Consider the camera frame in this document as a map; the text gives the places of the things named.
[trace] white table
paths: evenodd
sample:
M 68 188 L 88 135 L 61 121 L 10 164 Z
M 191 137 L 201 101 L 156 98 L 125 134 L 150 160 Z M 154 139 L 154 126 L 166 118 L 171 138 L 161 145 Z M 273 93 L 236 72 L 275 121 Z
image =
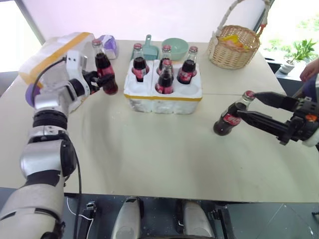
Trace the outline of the white table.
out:
M 120 57 L 112 62 L 120 89 L 123 89 L 132 45 L 132 41 L 120 41 Z M 205 44 L 197 45 L 200 52 L 206 48 Z M 257 54 L 251 65 L 239 71 L 219 69 L 203 55 L 199 62 L 204 95 L 192 115 L 134 112 L 123 90 L 115 96 L 98 92 L 70 115 L 68 131 L 81 164 L 83 192 L 225 201 L 317 202 L 319 161 L 315 148 L 293 141 L 282 146 L 274 136 L 244 122 L 225 137 L 210 131 L 221 112 L 238 99 L 234 95 L 242 94 L 248 85 L 255 91 L 283 91 L 261 56 Z M 248 70 L 253 66 L 254 78 Z M 259 77 L 263 79 L 262 84 L 255 80 Z M 18 159 L 27 142 L 33 116 L 32 108 L 24 100 L 25 89 L 18 77 L 0 98 L 0 187 L 17 188 L 24 183 Z M 258 101 L 250 109 L 282 121 L 291 116 Z M 74 172 L 65 192 L 77 190 Z

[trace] purple tissue box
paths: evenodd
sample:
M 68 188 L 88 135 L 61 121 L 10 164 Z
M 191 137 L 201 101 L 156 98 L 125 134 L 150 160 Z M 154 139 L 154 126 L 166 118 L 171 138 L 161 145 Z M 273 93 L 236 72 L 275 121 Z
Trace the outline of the purple tissue box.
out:
M 119 48 L 114 36 L 102 35 L 98 39 L 102 41 L 107 57 L 109 59 L 116 59 L 119 55 Z

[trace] potted plant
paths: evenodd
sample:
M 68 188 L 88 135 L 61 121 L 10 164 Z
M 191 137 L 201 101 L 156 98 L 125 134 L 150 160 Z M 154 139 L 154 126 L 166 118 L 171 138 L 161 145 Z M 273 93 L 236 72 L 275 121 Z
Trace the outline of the potted plant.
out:
M 303 61 L 313 54 L 313 46 L 316 44 L 316 42 L 312 42 L 312 39 L 307 41 L 306 39 L 302 42 L 294 42 L 293 46 L 296 50 L 296 52 L 292 53 L 288 52 L 288 56 L 291 56 L 290 60 L 287 60 L 286 63 L 284 63 L 279 70 L 284 73 L 288 74 L 292 71 L 292 69 L 295 67 L 295 62 Z

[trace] person's hand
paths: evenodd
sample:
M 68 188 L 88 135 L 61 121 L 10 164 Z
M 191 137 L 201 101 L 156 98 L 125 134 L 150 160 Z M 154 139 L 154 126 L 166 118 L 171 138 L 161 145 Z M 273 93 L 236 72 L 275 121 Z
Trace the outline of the person's hand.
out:
M 310 62 L 300 75 L 303 82 L 309 80 L 312 76 L 319 73 L 319 58 Z

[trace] red label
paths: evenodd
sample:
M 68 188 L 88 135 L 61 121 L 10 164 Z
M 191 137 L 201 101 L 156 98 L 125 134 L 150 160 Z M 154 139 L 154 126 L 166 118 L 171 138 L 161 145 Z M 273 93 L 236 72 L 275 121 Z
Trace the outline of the red label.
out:
M 98 68 L 97 70 L 98 70 L 99 77 L 102 77 L 108 74 L 114 75 L 114 70 L 111 65 L 108 68 L 104 68 L 104 69 Z
M 142 70 L 135 69 L 134 67 L 132 68 L 132 72 L 134 75 L 136 75 L 137 78 L 143 78 L 148 72 L 150 71 L 149 66 L 146 66 L 146 68 Z
M 239 117 L 235 117 L 235 116 L 232 116 L 230 114 L 226 114 L 223 118 L 223 120 L 233 126 L 236 126 L 240 123 L 241 121 L 241 118 Z
M 171 93 L 173 93 L 173 87 L 172 86 L 163 87 L 163 86 L 160 86 L 158 83 L 155 85 L 155 90 L 157 92 L 159 92 L 160 94 L 171 94 Z
M 190 82 L 191 78 L 193 77 L 193 73 L 192 72 L 184 72 L 180 69 L 179 73 L 178 73 L 178 77 L 180 81 L 183 82 Z

